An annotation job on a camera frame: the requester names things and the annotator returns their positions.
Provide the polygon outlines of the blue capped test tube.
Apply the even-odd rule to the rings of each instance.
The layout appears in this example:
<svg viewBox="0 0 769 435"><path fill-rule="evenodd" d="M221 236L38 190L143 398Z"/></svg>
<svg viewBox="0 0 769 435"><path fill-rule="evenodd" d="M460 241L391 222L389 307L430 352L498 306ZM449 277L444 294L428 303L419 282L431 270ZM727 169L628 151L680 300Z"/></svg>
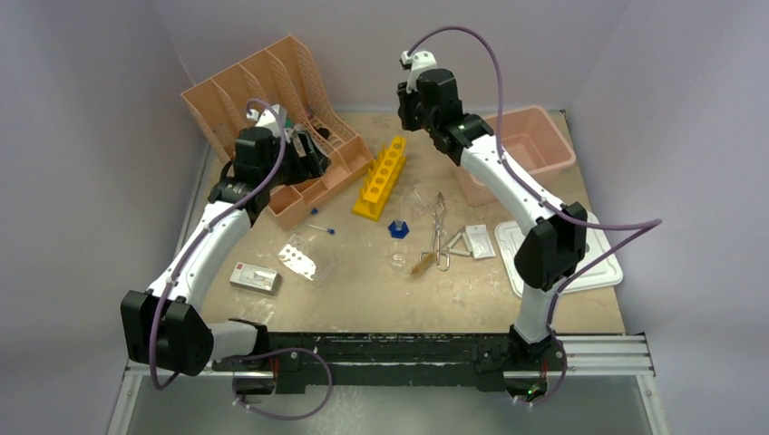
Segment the blue capped test tube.
<svg viewBox="0 0 769 435"><path fill-rule="evenodd" d="M305 223L304 225L306 227L310 227L310 228L313 228L313 229L316 229L316 230L319 230L319 231L323 231L323 232L325 232L327 234L330 234L330 235L335 235L336 234L336 230L334 228L331 228L331 227L321 227L321 226L314 225L314 224L309 224L309 223Z"/></svg>

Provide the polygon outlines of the clear well plate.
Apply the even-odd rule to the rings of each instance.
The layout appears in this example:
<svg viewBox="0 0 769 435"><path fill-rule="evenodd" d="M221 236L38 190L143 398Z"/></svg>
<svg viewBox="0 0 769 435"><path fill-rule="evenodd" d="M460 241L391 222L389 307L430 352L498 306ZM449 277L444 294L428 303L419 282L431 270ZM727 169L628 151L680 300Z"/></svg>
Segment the clear well plate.
<svg viewBox="0 0 769 435"><path fill-rule="evenodd" d="M278 250L279 262L294 274L320 286L334 271L336 259L315 241L293 234Z"/></svg>

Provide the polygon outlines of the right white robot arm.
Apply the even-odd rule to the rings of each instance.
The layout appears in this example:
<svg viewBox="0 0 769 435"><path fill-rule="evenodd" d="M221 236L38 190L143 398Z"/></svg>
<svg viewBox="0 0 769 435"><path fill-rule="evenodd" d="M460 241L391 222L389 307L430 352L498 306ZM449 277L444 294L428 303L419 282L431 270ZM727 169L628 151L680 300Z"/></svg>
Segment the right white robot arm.
<svg viewBox="0 0 769 435"><path fill-rule="evenodd" d="M503 148L492 127L464 111L452 72L430 67L397 87L398 115L407 131L426 131L434 147L483 183L512 214L524 240L514 266L523 280L511 327L509 356L530 369L551 340L552 303L575 275L586 251L586 209L551 195Z"/></svg>

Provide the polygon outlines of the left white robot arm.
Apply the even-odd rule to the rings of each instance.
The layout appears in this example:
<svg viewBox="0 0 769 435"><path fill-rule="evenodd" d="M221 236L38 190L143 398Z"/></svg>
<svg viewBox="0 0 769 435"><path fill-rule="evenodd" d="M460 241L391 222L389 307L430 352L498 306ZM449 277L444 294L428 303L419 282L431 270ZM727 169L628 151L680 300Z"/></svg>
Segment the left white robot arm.
<svg viewBox="0 0 769 435"><path fill-rule="evenodd" d="M258 338L265 326L237 319L206 324L199 309L224 260L267 208L271 190L318 179L331 160L305 130L283 143L268 128L246 128L235 150L179 254L145 291L122 299L125 342L135 363L195 376L229 357L250 371L269 362L270 346Z"/></svg>

